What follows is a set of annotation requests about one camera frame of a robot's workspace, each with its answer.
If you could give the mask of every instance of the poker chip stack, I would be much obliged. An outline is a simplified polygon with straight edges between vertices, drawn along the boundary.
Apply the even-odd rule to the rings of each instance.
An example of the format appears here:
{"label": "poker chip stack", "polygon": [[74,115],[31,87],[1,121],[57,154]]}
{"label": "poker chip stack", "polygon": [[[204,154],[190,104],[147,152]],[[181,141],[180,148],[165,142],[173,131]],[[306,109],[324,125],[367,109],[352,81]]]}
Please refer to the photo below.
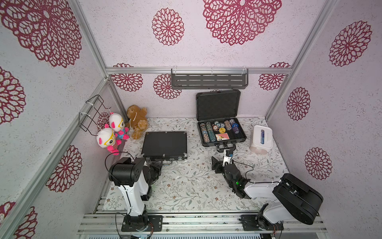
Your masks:
{"label": "poker chip stack", "polygon": [[228,120],[224,121],[224,125],[225,125],[225,128],[226,128],[227,130],[231,130],[231,129],[232,129],[232,127],[231,127],[231,125],[230,125],[230,122],[229,122]]}
{"label": "poker chip stack", "polygon": [[215,134],[214,134],[214,131],[212,130],[212,126],[211,126],[210,122],[206,123],[206,128],[207,128],[207,133],[208,133],[208,136],[210,138],[210,141],[215,142],[216,138],[215,138]]}
{"label": "poker chip stack", "polygon": [[205,143],[209,143],[210,142],[210,138],[208,137],[207,128],[206,128],[206,125],[204,123],[200,124],[200,130],[202,132],[204,142]]}
{"label": "poker chip stack", "polygon": [[230,119],[230,124],[232,126],[232,129],[235,133],[240,133],[240,130],[239,130],[239,125],[237,123],[235,123],[235,120],[234,119]]}

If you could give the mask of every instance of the brown teddy bear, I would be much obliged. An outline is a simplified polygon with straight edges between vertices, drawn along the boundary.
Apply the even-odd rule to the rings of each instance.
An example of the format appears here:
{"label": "brown teddy bear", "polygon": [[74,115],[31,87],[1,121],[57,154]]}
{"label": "brown teddy bear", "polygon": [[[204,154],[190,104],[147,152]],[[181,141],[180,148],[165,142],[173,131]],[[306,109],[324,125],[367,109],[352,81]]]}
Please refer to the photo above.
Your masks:
{"label": "brown teddy bear", "polygon": [[136,105],[132,105],[127,110],[127,117],[130,118],[127,126],[134,130],[134,132],[131,134],[131,137],[135,140],[139,139],[142,136],[143,132],[149,127],[146,114],[146,107],[143,107],[141,109]]}

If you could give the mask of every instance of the stuffed toy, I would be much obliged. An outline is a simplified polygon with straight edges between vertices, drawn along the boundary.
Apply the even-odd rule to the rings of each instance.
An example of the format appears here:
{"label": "stuffed toy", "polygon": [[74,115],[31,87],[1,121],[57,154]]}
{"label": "stuffed toy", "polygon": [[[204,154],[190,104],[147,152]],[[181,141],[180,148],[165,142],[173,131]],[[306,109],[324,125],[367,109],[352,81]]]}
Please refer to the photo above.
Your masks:
{"label": "stuffed toy", "polygon": [[117,147],[122,143],[122,141],[115,139],[114,131],[111,128],[104,128],[98,132],[96,140],[101,148],[106,148],[110,153],[118,155]]}
{"label": "stuffed toy", "polygon": [[109,124],[105,124],[105,128],[111,127],[115,132],[115,137],[119,139],[127,140],[129,136],[127,132],[129,131],[128,127],[125,127],[123,118],[120,114],[111,113],[109,117]]}
{"label": "stuffed toy", "polygon": [[149,127],[146,114],[146,107],[141,109],[136,105],[132,105],[127,110],[127,117],[130,118],[128,127],[134,130],[134,132],[131,134],[132,139],[140,139],[140,137],[143,135],[143,132]]}

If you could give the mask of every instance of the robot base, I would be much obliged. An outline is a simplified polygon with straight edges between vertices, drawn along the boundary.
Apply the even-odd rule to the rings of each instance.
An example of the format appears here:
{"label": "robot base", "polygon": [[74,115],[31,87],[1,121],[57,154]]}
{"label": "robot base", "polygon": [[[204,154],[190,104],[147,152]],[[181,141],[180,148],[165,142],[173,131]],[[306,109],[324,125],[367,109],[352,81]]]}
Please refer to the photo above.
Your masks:
{"label": "robot base", "polygon": [[243,224],[244,231],[273,231],[273,230],[284,230],[282,223],[264,223],[258,224],[257,215],[242,215],[241,222]]}
{"label": "robot base", "polygon": [[[147,223],[154,225],[154,231],[162,231],[163,216],[146,216]],[[121,231],[123,232],[150,232],[151,226],[145,226],[144,218],[142,216],[125,216],[122,223]]]}

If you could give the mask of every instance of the case lid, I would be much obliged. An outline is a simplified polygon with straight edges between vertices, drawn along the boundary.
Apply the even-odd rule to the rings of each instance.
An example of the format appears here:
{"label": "case lid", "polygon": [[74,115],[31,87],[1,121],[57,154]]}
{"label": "case lid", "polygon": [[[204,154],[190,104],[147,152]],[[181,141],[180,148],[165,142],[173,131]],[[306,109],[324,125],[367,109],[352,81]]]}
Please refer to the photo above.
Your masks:
{"label": "case lid", "polygon": [[187,132],[146,132],[142,154],[144,157],[185,157],[187,155]]}
{"label": "case lid", "polygon": [[209,120],[236,117],[238,114],[240,91],[202,92],[196,95],[196,119]]}

